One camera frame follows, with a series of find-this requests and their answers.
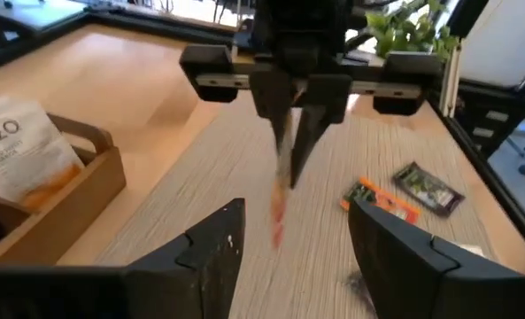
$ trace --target green packet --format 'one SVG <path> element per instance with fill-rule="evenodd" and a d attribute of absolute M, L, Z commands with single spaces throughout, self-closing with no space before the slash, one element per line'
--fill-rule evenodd
<path fill-rule="evenodd" d="M 393 176 L 394 183 L 432 212 L 448 217 L 465 196 L 412 162 Z"/>

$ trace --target orange object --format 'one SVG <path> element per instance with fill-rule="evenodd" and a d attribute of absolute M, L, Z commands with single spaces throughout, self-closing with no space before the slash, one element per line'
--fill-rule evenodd
<path fill-rule="evenodd" d="M 365 200 L 410 223 L 416 223 L 420 216 L 420 210 L 418 208 L 383 191 L 365 177 L 360 177 L 359 181 L 343 196 L 341 199 L 341 207 L 348 211 L 351 202 L 355 200 Z"/>

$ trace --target wooden box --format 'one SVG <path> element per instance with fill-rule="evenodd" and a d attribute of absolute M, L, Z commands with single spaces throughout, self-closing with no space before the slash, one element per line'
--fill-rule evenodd
<path fill-rule="evenodd" d="M 111 135 L 88 124 L 48 114 L 66 135 L 89 140 L 95 151 L 73 147 L 86 167 L 39 211 L 0 198 L 0 264 L 53 265 L 125 187 L 119 149 Z"/>

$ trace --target wooden table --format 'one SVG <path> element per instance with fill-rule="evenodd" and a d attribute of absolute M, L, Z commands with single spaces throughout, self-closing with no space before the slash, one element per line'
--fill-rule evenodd
<path fill-rule="evenodd" d="M 197 99 L 178 58 L 185 44 L 108 27 L 87 26 L 0 68 L 0 96 L 35 99 L 48 111 L 112 133 L 127 188 L 59 264 L 91 264 L 158 180 L 221 106 Z M 450 138 L 428 105 L 411 117 L 379 115 L 370 97 L 351 112 L 426 135 Z M 525 242 L 467 159 L 461 163 L 476 212 L 498 260 L 525 273 Z"/>

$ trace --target white wall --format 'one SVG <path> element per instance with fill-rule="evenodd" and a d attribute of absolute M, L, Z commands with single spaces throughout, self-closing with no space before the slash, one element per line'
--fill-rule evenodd
<path fill-rule="evenodd" d="M 464 44 L 462 78 L 517 84 L 525 75 L 525 0 L 489 0 Z"/>

